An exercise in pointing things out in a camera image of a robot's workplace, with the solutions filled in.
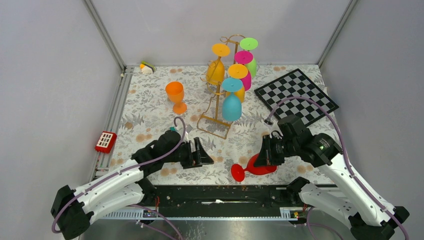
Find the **green plastic wine glass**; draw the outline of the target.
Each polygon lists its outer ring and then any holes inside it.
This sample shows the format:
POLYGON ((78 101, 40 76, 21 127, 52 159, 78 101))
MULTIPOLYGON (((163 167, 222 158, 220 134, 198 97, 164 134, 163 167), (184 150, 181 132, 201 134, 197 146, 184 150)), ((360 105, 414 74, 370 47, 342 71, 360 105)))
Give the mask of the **green plastic wine glass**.
MULTIPOLYGON (((244 38, 240 41, 239 45, 244 51, 251 52, 252 50, 254 50, 258 47, 259 43, 255 38, 246 37, 246 38, 244 38)), ((247 65, 247 67, 251 71, 252 78, 255 77, 256 74, 257 74, 257 61, 256 61, 255 57, 254 57, 254 60, 250 64, 247 65)))

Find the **gold wire wine glass rack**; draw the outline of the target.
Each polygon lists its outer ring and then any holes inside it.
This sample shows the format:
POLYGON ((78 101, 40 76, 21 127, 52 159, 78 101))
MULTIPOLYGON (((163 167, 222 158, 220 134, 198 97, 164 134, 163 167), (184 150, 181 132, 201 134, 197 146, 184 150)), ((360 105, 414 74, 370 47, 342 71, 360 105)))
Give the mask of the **gold wire wine glass rack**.
MULTIPOLYGON (((233 44, 234 45, 233 53, 235 54, 235 53, 238 52, 238 48, 240 46, 240 42, 237 41, 237 39, 242 40, 244 38, 246 38, 246 37, 244 35, 241 35, 241 34, 233 34, 229 37, 222 36, 219 39, 220 43, 217 43, 217 44, 225 44, 228 47, 229 47, 229 44, 233 44)), ((209 99, 209 104, 208 104, 207 109, 200 115, 199 120, 197 121, 196 127, 200 131, 206 132, 208 134, 214 135, 216 137, 219 137, 219 138, 225 140, 228 137, 232 123, 219 119, 219 113, 220 113, 220 106, 221 106, 221 103, 222 103, 222 101, 220 99, 221 98, 224 99, 226 97, 227 92, 222 87, 223 82, 220 82, 218 85, 209 84, 206 80, 206 73, 207 73, 207 70, 204 73, 204 77, 201 77, 200 80, 202 80, 203 82, 206 83, 207 90, 212 94, 212 96, 209 99), (202 128, 202 127, 200 127, 201 120, 206 120, 207 122, 211 122, 211 123, 219 126, 220 128, 222 127, 222 128, 224 128, 224 130, 226 130, 226 132, 224 133, 224 135, 219 135, 217 133, 214 133, 212 131, 207 130, 206 128, 202 128)))

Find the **magenta plastic wine glass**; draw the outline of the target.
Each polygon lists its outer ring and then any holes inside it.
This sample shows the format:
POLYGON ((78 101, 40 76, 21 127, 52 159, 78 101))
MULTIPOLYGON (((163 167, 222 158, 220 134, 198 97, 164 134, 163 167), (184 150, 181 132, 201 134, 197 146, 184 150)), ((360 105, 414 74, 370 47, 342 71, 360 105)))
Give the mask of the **magenta plastic wine glass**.
POLYGON ((248 64, 250 64, 254 60, 254 56, 251 52, 242 50, 235 53, 234 60, 238 64, 244 65, 248 70, 247 75, 241 78, 245 91, 248 91, 252 85, 252 74, 251 70, 248 68, 248 64))

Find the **red plastic wine glass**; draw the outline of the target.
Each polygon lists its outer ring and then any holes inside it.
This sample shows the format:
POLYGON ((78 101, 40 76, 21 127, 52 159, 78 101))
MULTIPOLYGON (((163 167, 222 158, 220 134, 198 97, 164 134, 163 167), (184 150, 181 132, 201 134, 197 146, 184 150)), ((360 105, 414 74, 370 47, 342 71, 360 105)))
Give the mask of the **red plastic wine glass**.
POLYGON ((260 166, 255 167, 254 163, 257 160, 258 153, 250 158, 247 163, 246 168, 243 168, 240 164, 233 164, 230 169, 231 176, 237 182, 242 182, 246 177, 246 172, 256 175, 262 176, 274 173, 277 170, 277 166, 260 166))

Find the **blue plastic wine glass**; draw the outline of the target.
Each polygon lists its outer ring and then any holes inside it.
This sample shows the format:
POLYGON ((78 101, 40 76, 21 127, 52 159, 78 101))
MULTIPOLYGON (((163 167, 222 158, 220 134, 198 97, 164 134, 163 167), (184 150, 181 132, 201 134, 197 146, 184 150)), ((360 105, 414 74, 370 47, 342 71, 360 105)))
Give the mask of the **blue plastic wine glass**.
POLYGON ((229 93, 222 104, 222 117, 228 122, 237 121, 242 115, 242 103, 235 95, 242 87, 242 81, 233 77, 226 78, 222 83, 222 88, 229 93))

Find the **orange plastic wine glass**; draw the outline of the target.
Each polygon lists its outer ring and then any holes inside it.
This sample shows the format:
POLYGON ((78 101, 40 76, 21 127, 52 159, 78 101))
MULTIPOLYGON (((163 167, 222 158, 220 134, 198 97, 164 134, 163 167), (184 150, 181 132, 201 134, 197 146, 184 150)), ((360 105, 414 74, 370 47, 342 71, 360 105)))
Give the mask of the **orange plastic wine glass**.
POLYGON ((187 105, 183 102, 184 86, 178 81, 172 81, 165 87, 168 99, 174 103, 172 110, 176 114, 183 114, 187 111, 187 105))

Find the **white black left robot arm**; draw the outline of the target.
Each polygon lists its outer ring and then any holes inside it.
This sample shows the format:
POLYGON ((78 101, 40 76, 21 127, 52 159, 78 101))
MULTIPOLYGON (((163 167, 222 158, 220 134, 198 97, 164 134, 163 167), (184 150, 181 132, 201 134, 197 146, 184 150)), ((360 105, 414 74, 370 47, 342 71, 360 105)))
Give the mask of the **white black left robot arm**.
POLYGON ((183 169, 212 165, 198 137, 183 141, 176 131, 168 130, 157 140, 137 150, 120 167, 74 189, 61 187, 50 213, 52 231, 73 240, 99 218, 123 207, 155 200, 155 188, 147 176, 160 171, 165 163, 179 163, 183 169))

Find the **yellow plastic wine glass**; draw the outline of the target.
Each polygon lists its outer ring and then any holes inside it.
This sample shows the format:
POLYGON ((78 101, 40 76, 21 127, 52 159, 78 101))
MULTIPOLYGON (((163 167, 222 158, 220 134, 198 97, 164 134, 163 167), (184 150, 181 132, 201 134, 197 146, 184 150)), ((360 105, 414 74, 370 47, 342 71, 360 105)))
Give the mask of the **yellow plastic wine glass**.
POLYGON ((248 71, 247 67, 244 66, 243 64, 236 63, 236 64, 231 65, 228 68, 229 76, 231 78, 239 79, 241 81, 242 87, 238 91, 234 92, 235 96, 239 98, 241 103, 243 103, 244 100, 245 100, 245 86, 244 86, 242 79, 244 77, 246 77, 248 75, 248 73, 249 73, 249 71, 248 71))
POLYGON ((223 43, 216 43, 212 46, 212 52, 217 56, 217 59, 208 64, 206 81, 211 85, 218 85, 223 82, 225 76, 225 66, 221 58, 228 56, 231 50, 223 43))

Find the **yellow plastic wine glass front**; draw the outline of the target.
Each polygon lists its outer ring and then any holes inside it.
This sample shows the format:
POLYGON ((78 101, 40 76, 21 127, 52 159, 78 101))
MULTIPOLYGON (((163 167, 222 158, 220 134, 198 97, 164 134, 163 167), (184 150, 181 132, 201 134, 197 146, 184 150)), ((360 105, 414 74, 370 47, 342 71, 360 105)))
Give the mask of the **yellow plastic wine glass front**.
POLYGON ((225 66, 221 58, 228 56, 231 50, 223 43, 216 43, 212 46, 212 52, 217 56, 217 59, 208 64, 206 81, 211 85, 218 85, 223 82, 225 76, 225 66))

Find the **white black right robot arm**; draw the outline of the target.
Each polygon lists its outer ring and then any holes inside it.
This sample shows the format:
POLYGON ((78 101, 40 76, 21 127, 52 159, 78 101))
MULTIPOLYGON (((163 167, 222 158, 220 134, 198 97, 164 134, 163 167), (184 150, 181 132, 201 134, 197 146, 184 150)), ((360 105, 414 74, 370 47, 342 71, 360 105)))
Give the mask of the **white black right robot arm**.
POLYGON ((343 223, 357 240, 388 240, 410 216, 378 194, 345 158, 342 148, 328 134, 312 134, 303 121, 289 115, 277 123, 277 136, 264 135, 255 167, 282 165, 300 157, 334 182, 346 199, 338 198, 303 177, 287 186, 287 201, 317 207, 343 223))

